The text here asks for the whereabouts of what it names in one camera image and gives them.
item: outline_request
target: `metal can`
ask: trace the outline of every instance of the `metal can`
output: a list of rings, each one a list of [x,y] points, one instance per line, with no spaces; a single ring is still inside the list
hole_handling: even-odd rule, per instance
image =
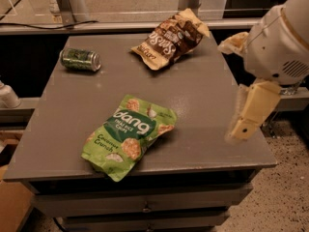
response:
[[[100,68],[99,55],[90,50],[66,48],[60,52],[61,64],[71,70],[93,71]]]

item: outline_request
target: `chip bag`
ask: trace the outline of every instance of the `chip bag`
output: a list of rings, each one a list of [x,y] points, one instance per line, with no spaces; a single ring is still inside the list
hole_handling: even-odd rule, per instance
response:
[[[210,36],[208,26],[186,9],[160,23],[144,42],[131,50],[157,71],[192,51],[204,36]]]
[[[114,115],[88,137],[81,157],[119,182],[176,121],[173,110],[126,95]]]

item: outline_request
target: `cable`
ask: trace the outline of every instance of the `cable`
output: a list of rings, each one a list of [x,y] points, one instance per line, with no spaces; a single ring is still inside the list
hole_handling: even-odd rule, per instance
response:
[[[56,217],[53,218],[54,222],[56,223],[57,227],[62,231],[62,232],[69,232],[69,230],[65,229],[59,221],[56,219]]]
[[[37,29],[57,30],[57,29],[70,28],[70,27],[74,27],[74,26],[77,26],[77,25],[81,25],[81,24],[95,23],[95,22],[98,22],[98,21],[97,20],[85,20],[85,21],[76,22],[76,23],[73,23],[73,24],[68,24],[68,25],[59,26],[59,27],[41,27],[41,26],[36,26],[36,25],[32,25],[32,24],[2,22],[2,23],[0,23],[0,26],[24,26],[24,27],[37,28]]]

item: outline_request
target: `gray tabletop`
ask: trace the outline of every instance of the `gray tabletop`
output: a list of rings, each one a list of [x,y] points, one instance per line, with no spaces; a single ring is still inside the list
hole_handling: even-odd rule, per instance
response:
[[[90,178],[80,157],[87,136],[111,116],[126,94],[174,109],[176,128],[162,135],[131,175],[263,168],[275,165],[262,133],[238,146],[223,137],[238,85],[211,36],[162,71],[151,71],[132,46],[145,34],[76,36],[66,46],[96,51],[96,73],[67,71],[58,62],[18,145],[6,180]]]

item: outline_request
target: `drawer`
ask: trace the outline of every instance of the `drawer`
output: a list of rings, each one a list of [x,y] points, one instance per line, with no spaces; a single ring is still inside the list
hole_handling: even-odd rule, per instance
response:
[[[252,190],[251,184],[126,190],[35,196],[32,204],[49,217],[67,218],[124,213],[230,207]]]
[[[224,210],[186,210],[152,214],[123,214],[64,219],[69,231],[213,231],[210,227],[222,224],[229,214]]]

